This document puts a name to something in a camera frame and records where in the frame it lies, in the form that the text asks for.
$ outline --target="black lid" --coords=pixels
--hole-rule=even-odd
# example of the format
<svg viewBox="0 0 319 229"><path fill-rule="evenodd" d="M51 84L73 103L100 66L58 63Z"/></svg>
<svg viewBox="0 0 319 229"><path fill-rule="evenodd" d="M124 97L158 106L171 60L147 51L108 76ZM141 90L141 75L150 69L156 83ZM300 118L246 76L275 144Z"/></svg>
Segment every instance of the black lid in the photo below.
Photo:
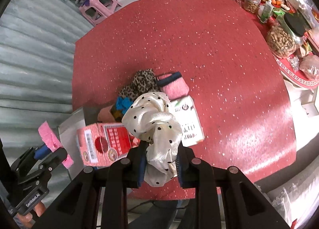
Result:
<svg viewBox="0 0 319 229"><path fill-rule="evenodd" d="M295 35L297 35L298 37L302 37L305 34L305 28L299 16L297 16L296 14L286 13L284 15L284 20Z"/></svg>

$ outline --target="jar of peanuts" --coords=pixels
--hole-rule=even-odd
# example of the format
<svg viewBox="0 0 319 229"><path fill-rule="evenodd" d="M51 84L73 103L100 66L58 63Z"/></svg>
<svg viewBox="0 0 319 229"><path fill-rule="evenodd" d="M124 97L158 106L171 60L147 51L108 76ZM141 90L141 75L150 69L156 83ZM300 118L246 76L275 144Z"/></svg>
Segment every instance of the jar of peanuts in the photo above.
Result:
<svg viewBox="0 0 319 229"><path fill-rule="evenodd" d="M245 0L244 9L252 14L256 13L259 8L260 0Z"/></svg>
<svg viewBox="0 0 319 229"><path fill-rule="evenodd" d="M305 28L297 14L277 16L266 41L272 53L280 59L288 58L301 45Z"/></svg>

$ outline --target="red box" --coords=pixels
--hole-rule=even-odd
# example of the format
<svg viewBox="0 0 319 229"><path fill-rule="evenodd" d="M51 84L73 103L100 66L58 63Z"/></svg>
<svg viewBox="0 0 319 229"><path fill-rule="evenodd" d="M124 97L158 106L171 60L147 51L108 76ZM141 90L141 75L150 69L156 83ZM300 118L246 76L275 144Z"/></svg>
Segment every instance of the red box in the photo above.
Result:
<svg viewBox="0 0 319 229"><path fill-rule="evenodd" d="M97 123L77 130L79 149L84 165L107 167L126 157L140 140L122 123Z"/></svg>

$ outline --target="scrunchie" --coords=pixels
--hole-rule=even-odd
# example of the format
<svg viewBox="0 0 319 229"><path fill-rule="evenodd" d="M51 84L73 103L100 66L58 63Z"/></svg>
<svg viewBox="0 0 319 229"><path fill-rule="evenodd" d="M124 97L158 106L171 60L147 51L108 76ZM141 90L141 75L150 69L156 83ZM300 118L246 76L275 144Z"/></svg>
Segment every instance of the scrunchie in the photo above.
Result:
<svg viewBox="0 0 319 229"><path fill-rule="evenodd" d="M176 175L174 162L182 129L169 107L165 93L146 93L135 100L122 119L131 134L150 143L144 180L153 187L163 186Z"/></svg>

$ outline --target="screw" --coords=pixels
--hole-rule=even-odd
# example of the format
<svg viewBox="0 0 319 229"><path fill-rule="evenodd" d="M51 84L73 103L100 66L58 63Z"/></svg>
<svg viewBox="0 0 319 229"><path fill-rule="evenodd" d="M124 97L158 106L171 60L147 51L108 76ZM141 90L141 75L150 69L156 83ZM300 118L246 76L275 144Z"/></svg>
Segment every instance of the screw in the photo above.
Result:
<svg viewBox="0 0 319 229"><path fill-rule="evenodd" d="M85 173L90 173L90 172L92 172L92 170L93 170L93 168L92 168L91 166L86 166L86 167L83 169L83 171L84 171Z"/></svg>
<svg viewBox="0 0 319 229"><path fill-rule="evenodd" d="M229 167L229 172L236 174L236 173L238 173L238 168L235 166L231 166L231 167Z"/></svg>
<svg viewBox="0 0 319 229"><path fill-rule="evenodd" d="M200 164L201 162L202 162L202 160L199 159L199 158L193 158L193 159L192 159L192 163L193 163L193 164L198 165L198 164Z"/></svg>
<svg viewBox="0 0 319 229"><path fill-rule="evenodd" d="M121 159L121 163L122 164L129 164L130 163L130 159L129 158L123 158L123 159Z"/></svg>

